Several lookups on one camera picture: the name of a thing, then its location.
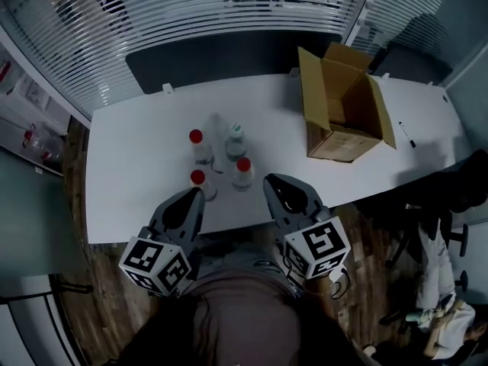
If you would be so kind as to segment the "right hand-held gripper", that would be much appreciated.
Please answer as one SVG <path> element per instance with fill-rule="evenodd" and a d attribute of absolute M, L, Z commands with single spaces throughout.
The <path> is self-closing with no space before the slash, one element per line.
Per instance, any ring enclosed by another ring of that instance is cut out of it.
<path fill-rule="evenodd" d="M 277 223 L 290 223 L 291 215 L 311 217 L 323 206 L 311 185 L 289 175 L 266 175 L 263 189 Z M 305 279 L 327 275 L 345 261 L 349 252 L 350 242 L 338 216 L 284 236 L 284 257 Z"/>

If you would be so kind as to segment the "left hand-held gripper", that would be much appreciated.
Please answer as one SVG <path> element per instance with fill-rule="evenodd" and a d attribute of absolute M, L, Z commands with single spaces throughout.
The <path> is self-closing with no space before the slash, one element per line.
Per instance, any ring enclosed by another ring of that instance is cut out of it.
<path fill-rule="evenodd" d="M 189 188 L 172 195 L 155 210 L 149 225 L 130 238 L 119 261 L 121 271 L 138 287 L 175 296 L 192 284 L 198 274 L 194 242 L 201 229 L 204 193 Z M 159 225 L 177 238 L 173 242 L 153 228 Z"/>

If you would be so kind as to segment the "red-capped clear bottle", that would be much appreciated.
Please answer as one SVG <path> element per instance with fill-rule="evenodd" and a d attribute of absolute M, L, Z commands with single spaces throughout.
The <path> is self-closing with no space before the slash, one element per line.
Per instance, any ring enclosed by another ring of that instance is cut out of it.
<path fill-rule="evenodd" d="M 190 183 L 192 187 L 200 188 L 203 191 L 207 202 L 213 201 L 217 197 L 217 187 L 203 170 L 195 169 L 190 175 Z"/>
<path fill-rule="evenodd" d="M 255 171 L 252 162 L 247 157 L 241 157 L 236 161 L 232 173 L 232 186 L 237 191 L 247 191 L 254 181 Z"/>
<path fill-rule="evenodd" d="M 188 137 L 191 142 L 195 164 L 209 166 L 213 172 L 222 175 L 223 171 L 217 168 L 214 151 L 206 140 L 204 133 L 199 129 L 193 129 Z"/>

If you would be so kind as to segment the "white-green capped clear bottle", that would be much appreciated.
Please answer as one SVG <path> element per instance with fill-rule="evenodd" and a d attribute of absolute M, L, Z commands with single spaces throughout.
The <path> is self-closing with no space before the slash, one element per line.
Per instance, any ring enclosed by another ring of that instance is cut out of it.
<path fill-rule="evenodd" d="M 231 162 L 236 162 L 239 158 L 246 155 L 246 139 L 243 128 L 240 124 L 230 127 L 225 141 L 226 157 Z"/>

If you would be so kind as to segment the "brown cardboard box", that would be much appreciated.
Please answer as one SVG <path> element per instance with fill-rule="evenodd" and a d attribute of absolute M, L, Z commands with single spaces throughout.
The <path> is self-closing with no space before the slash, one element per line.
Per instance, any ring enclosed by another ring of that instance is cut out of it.
<path fill-rule="evenodd" d="M 352 163 L 378 143 L 396 149 L 378 83 L 368 73 L 373 57 L 331 43 L 321 58 L 298 49 L 307 156 Z"/>

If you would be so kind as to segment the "person's right forearm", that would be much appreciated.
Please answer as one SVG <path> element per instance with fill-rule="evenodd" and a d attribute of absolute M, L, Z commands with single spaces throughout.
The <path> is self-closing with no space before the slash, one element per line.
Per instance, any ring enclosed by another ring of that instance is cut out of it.
<path fill-rule="evenodd" d="M 327 298 L 330 296 L 331 284 L 328 276 L 311 278 L 303 283 L 304 293 L 321 299 Z"/>

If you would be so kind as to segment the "person's grey trousers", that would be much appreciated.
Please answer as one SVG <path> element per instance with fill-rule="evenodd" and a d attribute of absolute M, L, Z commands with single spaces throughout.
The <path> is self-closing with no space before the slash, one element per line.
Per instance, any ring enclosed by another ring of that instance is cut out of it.
<path fill-rule="evenodd" d="M 197 252 L 200 264 L 196 281 L 231 271 L 257 274 L 288 286 L 284 271 L 275 258 L 275 248 L 255 242 L 217 242 Z"/>

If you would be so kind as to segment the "white table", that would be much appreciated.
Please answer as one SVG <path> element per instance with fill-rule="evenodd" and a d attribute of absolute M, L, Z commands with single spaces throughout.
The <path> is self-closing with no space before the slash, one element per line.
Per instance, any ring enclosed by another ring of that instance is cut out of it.
<path fill-rule="evenodd" d="M 378 143 L 352 163 L 307 157 L 299 79 L 258 75 L 142 95 L 97 110 L 91 121 L 85 212 L 91 243 L 126 242 L 148 224 L 155 209 L 190 185 L 193 129 L 237 122 L 244 129 L 255 179 L 236 191 L 227 178 L 225 150 L 211 145 L 222 175 L 211 172 L 217 197 L 204 209 L 202 231 L 267 223 L 262 190 L 270 172 L 312 185 L 329 207 L 379 194 L 466 159 L 472 149 L 441 87 L 379 79 L 396 149 Z M 412 148 L 402 121 L 415 141 Z"/>

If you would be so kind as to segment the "person's mauve shirt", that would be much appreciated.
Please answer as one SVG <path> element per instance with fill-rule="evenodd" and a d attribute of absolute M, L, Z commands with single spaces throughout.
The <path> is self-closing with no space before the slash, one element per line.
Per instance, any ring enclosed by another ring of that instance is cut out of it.
<path fill-rule="evenodd" d="M 300 320 L 277 269 L 219 270 L 196 281 L 198 366 L 297 366 Z"/>

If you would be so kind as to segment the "black marker pen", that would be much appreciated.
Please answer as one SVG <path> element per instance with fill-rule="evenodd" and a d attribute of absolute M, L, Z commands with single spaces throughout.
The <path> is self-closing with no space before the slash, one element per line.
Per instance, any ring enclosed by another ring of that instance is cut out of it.
<path fill-rule="evenodd" d="M 401 128 L 401 130 L 403 131 L 403 133 L 404 133 L 405 137 L 406 137 L 406 138 L 407 138 L 407 140 L 409 141 L 409 144 L 411 145 L 411 147 L 412 147 L 412 148 L 414 148 L 414 149 L 415 149 L 415 148 L 416 148 L 416 143 L 415 143 L 415 141 L 414 141 L 414 140 L 413 140 L 413 139 L 410 137 L 410 135 L 407 133 L 406 128 L 405 128 L 405 126 L 404 126 L 403 122 L 402 122 L 402 121 L 399 121 L 399 125 L 400 125 L 400 128 Z"/>

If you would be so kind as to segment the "long dark desk partition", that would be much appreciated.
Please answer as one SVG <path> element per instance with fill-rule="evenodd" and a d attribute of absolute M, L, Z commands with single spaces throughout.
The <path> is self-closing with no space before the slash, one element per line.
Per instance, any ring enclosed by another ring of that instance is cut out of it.
<path fill-rule="evenodd" d="M 338 34 L 305 30 L 247 30 L 179 40 L 136 51 L 125 62 L 146 95 L 222 79 L 288 74 L 298 48 L 323 56 Z"/>

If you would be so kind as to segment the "short dark desk partition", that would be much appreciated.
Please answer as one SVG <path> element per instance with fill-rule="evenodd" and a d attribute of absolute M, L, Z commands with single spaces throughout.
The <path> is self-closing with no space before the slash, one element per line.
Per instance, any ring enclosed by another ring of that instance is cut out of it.
<path fill-rule="evenodd" d="M 439 85 L 452 73 L 452 68 L 433 56 L 408 48 L 394 47 L 380 61 L 373 75 Z"/>

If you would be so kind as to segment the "whiteboard on black stand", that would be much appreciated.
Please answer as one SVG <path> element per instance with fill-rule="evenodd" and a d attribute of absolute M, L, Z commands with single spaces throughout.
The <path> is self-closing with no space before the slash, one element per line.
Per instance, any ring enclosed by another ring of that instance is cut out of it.
<path fill-rule="evenodd" d="M 92 291 L 52 274 L 0 277 L 0 366 L 87 366 L 61 296 Z"/>

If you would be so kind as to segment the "white storage shelf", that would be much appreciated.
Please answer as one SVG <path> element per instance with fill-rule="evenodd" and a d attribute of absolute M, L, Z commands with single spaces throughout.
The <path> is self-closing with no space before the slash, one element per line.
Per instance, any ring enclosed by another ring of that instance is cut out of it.
<path fill-rule="evenodd" d="M 0 148 L 55 174 L 62 163 L 41 162 L 22 146 L 31 124 L 44 125 L 65 143 L 71 116 L 35 82 L 0 43 Z"/>

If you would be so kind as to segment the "white horizontal blinds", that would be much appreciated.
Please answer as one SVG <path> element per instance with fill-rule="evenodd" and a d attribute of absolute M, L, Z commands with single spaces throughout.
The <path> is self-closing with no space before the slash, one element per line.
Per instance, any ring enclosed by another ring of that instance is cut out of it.
<path fill-rule="evenodd" d="M 339 37 L 364 0 L 0 0 L 0 25 L 85 117 L 140 95 L 127 55 L 238 31 Z"/>
<path fill-rule="evenodd" d="M 452 68 L 448 88 L 488 47 L 488 0 L 362 0 L 343 42 L 373 57 L 371 74 L 394 47 L 433 56 Z"/>

